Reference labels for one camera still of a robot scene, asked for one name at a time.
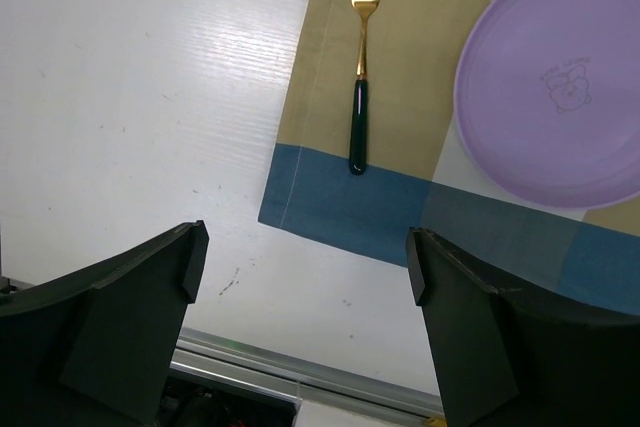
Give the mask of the purple plate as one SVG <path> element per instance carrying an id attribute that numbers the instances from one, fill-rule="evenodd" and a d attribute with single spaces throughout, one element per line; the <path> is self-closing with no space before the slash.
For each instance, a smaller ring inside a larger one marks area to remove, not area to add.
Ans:
<path id="1" fill-rule="evenodd" d="M 462 51 L 455 117 L 506 192 L 567 210 L 639 192 L 639 0 L 493 0 Z"/>

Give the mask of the green handled gold fork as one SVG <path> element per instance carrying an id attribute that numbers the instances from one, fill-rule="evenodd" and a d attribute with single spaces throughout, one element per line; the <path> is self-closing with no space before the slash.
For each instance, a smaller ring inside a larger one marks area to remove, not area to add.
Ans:
<path id="1" fill-rule="evenodd" d="M 381 0 L 351 0 L 351 5 L 360 19 L 360 34 L 356 80 L 352 105 L 349 142 L 349 170 L 353 175 L 362 175 L 367 168 L 368 152 L 368 70 L 367 37 L 368 21 L 377 10 Z"/>

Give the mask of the blue tan white placemat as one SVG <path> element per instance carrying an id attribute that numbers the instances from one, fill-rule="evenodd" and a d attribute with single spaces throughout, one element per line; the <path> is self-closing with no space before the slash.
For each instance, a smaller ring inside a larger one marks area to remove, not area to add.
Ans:
<path id="1" fill-rule="evenodd" d="M 453 118 L 467 35 L 490 0 L 383 0 L 370 27 L 368 168 L 349 172 L 359 20 L 309 0 L 258 219 L 402 266 L 412 227 L 561 295 L 639 310 L 639 203 L 527 204 L 469 160 Z"/>

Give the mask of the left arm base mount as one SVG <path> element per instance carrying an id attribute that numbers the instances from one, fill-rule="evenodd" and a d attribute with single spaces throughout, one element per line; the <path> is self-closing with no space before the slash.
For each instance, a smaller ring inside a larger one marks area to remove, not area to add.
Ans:
<path id="1" fill-rule="evenodd" d="M 293 426 L 293 402 L 171 370 L 149 426 Z"/>

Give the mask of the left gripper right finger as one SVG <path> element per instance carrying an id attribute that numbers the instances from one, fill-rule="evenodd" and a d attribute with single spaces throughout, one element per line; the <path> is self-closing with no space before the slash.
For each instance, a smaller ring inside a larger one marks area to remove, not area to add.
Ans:
<path id="1" fill-rule="evenodd" d="M 639 319 L 412 229 L 408 271 L 450 426 L 635 426 Z"/>

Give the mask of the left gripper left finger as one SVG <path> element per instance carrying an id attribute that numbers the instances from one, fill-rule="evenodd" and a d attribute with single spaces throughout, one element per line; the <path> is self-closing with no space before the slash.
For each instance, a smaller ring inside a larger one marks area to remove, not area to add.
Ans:
<path id="1" fill-rule="evenodd" d="M 1 296 L 4 426 L 145 426 L 158 411 L 208 233 L 180 224 Z"/>

